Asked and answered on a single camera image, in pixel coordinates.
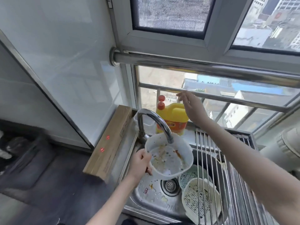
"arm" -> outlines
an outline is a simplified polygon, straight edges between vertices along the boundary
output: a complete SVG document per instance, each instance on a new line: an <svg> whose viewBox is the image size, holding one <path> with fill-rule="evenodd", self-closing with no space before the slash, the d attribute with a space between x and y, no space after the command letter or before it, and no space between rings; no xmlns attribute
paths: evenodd
<svg viewBox="0 0 300 225"><path fill-rule="evenodd" d="M268 212L280 224L299 223L300 181L210 119L195 95L184 91L178 96L190 120L208 133Z"/></svg>
<svg viewBox="0 0 300 225"><path fill-rule="evenodd" d="M132 158L127 176L113 192L103 207L88 221L86 225L115 225L127 198L138 185L145 171L151 175L151 169L147 168L151 160L151 154L144 149L139 150Z"/></svg>

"window hinge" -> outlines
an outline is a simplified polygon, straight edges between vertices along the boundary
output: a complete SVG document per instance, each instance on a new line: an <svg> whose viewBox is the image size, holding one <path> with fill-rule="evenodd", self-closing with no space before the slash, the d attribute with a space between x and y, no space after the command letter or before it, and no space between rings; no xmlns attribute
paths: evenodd
<svg viewBox="0 0 300 225"><path fill-rule="evenodd" d="M113 2L112 2L112 0L107 0L107 3L108 3L108 7L110 9L112 9L113 8Z"/></svg>

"person's left hand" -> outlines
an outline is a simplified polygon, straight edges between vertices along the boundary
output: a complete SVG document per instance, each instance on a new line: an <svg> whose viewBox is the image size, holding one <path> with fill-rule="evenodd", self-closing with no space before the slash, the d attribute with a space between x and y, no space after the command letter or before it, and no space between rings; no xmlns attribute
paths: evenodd
<svg viewBox="0 0 300 225"><path fill-rule="evenodd" d="M132 178L135 185L138 185L145 173L152 175L152 168L149 167L151 154L145 149L137 151L130 162L127 176Z"/></svg>

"red pump cap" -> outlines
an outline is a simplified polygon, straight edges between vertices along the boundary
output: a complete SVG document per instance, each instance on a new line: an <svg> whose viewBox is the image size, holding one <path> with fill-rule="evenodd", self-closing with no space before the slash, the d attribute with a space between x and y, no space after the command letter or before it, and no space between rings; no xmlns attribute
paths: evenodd
<svg viewBox="0 0 300 225"><path fill-rule="evenodd" d="M163 110L165 109L165 103L163 101L165 101L166 97L164 95L160 95L158 97L159 103L157 104L157 109L159 110Z"/></svg>

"faucet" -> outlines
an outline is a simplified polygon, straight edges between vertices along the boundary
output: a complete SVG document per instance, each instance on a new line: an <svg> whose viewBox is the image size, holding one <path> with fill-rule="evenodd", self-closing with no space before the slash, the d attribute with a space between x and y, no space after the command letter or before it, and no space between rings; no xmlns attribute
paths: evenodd
<svg viewBox="0 0 300 225"><path fill-rule="evenodd" d="M145 133L145 130L144 130L143 115L147 115L148 117L152 118L159 125L159 127L165 133L169 144L174 143L172 132L171 132L169 126L167 125L167 123L157 113L154 113L153 111L145 109L145 108L142 108L137 112L137 124L139 126L138 137L139 137L141 143L145 144L149 138L149 136Z"/></svg>

